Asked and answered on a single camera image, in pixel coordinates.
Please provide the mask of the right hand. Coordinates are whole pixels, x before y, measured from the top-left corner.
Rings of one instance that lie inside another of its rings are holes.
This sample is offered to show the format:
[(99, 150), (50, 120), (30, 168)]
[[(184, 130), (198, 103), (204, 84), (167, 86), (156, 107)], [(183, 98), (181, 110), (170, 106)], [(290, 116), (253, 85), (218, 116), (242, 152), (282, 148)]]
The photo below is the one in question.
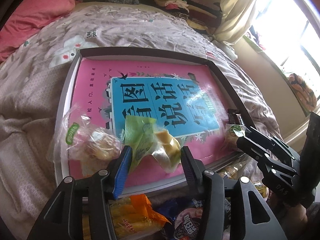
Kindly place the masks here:
[(319, 239), (319, 202), (312, 203), (307, 209), (300, 204), (291, 207), (271, 193), (267, 203), (287, 239)]

